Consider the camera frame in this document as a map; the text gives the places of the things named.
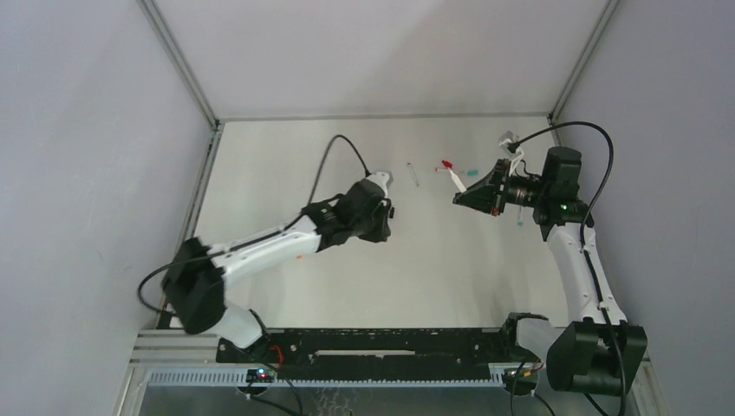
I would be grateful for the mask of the white pen orange tip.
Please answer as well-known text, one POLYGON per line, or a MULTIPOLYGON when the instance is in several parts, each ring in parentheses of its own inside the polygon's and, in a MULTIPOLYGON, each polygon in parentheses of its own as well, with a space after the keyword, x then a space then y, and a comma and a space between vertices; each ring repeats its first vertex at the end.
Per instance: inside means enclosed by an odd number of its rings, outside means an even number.
POLYGON ((461 178, 459 177, 459 175, 455 171, 453 171, 453 169, 449 169, 448 172, 450 174, 450 177, 452 179, 452 182, 458 188, 458 191, 460 193, 466 192, 466 187, 463 184, 463 182, 462 182, 461 178))

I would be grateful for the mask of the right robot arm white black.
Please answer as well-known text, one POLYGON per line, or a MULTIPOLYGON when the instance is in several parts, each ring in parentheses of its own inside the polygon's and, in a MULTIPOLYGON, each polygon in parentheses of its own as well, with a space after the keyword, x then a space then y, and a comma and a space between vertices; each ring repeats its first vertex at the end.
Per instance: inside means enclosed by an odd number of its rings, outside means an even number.
POLYGON ((623 396, 647 349, 647 334, 630 324, 602 269, 589 207, 578 197, 582 155, 555 146, 540 174, 518 176, 511 159, 455 194, 455 205, 494 217, 507 205, 531 208, 542 240, 562 278, 569 323, 558 328, 543 315, 511 313, 502 329, 512 347, 541 359, 556 391, 623 396))

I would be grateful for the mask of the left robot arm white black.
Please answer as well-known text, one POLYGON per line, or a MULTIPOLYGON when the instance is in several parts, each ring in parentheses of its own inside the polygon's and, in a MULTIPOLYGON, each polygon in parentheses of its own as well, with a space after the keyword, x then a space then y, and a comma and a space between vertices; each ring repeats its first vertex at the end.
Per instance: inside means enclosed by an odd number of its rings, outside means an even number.
POLYGON ((162 269, 161 288, 183 330, 211 334, 241 349, 266 336, 255 312, 227 300, 229 289, 251 275, 298 256, 318 253, 356 237, 383 243, 394 208, 388 196, 390 172, 355 182, 344 194, 312 202, 285 225, 227 244, 185 240, 162 269))

